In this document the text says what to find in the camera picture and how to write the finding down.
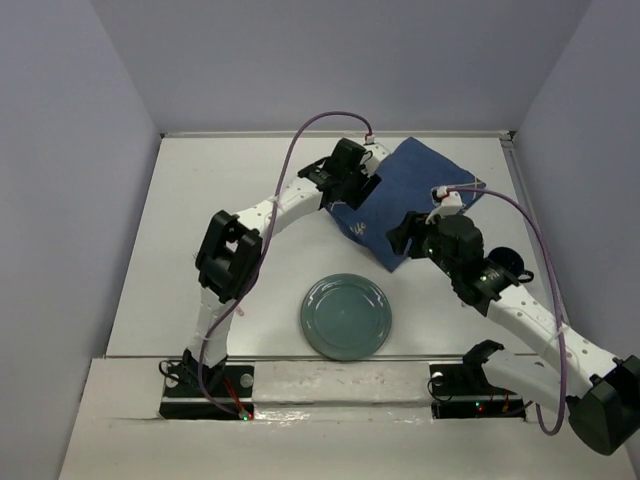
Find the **blue cloth placemat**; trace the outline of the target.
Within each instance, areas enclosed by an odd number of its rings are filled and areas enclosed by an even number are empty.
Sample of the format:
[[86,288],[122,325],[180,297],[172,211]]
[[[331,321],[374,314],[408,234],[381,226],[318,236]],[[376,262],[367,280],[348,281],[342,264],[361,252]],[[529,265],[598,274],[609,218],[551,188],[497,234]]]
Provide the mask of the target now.
[[404,262],[396,256],[386,233],[399,226],[409,211],[430,213],[431,191],[440,186],[483,189],[486,183],[414,137],[408,137],[383,160],[376,173],[381,182],[356,210],[343,202],[325,210],[340,231],[366,248],[387,271]]

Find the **dark blue mug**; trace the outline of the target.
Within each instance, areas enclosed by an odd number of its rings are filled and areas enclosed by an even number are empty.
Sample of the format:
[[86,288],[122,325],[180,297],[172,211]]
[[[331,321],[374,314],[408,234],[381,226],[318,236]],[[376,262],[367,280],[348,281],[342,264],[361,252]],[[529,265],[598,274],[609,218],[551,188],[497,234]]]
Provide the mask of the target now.
[[509,247],[501,246],[492,249],[488,258],[510,272],[520,283],[530,283],[535,278],[535,274],[525,267],[522,256]]

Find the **teal ceramic plate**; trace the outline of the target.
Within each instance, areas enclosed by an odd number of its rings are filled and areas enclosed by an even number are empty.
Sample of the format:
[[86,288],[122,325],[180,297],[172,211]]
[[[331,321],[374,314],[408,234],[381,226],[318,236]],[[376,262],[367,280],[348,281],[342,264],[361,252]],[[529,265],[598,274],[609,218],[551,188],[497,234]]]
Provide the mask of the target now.
[[339,273],[320,279],[308,290],[299,322],[315,352],[338,362],[356,362],[384,345],[392,328],[392,309],[371,280]]

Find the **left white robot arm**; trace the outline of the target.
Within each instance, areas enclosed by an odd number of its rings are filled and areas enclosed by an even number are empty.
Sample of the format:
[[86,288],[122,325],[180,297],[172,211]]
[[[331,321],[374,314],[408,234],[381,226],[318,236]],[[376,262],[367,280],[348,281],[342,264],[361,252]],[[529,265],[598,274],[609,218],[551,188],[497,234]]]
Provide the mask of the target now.
[[195,257],[201,300],[196,333],[181,376],[201,395],[221,383],[234,310],[255,285],[273,237],[302,217],[334,204],[358,209],[380,183],[390,151],[372,138],[338,141],[333,152],[302,168],[268,199],[235,214],[216,213]]

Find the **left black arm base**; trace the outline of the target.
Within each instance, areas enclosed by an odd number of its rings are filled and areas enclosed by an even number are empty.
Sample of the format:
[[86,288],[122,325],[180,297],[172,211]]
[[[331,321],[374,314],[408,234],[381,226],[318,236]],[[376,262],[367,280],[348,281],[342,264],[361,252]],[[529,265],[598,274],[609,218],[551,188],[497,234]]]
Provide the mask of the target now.
[[206,386],[182,371],[177,360],[158,365],[164,385],[158,414],[166,420],[251,421],[254,418],[253,387],[255,367],[230,364]]

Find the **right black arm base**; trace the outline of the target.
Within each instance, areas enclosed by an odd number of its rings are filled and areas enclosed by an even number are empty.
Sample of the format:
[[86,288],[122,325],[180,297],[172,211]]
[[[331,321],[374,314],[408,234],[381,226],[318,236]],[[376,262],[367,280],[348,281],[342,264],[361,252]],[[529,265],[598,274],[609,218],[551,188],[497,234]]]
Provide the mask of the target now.
[[533,404],[507,389],[491,385],[483,367],[502,344],[485,340],[474,345],[454,363],[430,363],[426,381],[435,420],[527,418]]

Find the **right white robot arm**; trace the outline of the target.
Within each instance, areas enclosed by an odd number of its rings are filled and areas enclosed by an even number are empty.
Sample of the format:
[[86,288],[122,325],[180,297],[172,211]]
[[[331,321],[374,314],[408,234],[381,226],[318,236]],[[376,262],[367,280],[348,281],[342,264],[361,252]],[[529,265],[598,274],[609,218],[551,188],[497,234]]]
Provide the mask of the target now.
[[495,346],[460,368],[462,384],[482,392],[495,385],[555,411],[591,450],[609,456],[639,429],[639,359],[621,358],[557,326],[517,277],[487,257],[481,231],[463,215],[409,212],[387,238],[394,253],[431,260],[453,291],[480,315],[505,328],[540,358],[517,361]]

